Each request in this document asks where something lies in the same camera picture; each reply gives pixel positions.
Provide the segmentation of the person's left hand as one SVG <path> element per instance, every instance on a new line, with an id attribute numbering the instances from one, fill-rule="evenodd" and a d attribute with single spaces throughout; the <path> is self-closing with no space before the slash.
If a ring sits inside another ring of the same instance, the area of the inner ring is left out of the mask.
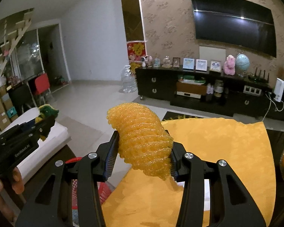
<path id="1" fill-rule="evenodd" d="M 24 182 L 22 179 L 22 175 L 20 170 L 15 167 L 11 174 L 9 175 L 9 179 L 5 178 L 4 181 L 0 179 L 0 193 L 5 189 L 5 185 L 10 187 L 14 193 L 17 195 L 22 194 L 24 192 Z M 14 223 L 16 220 L 16 215 L 11 207 L 6 203 L 4 198 L 0 194 L 0 212 L 7 219 L 8 223 Z"/>

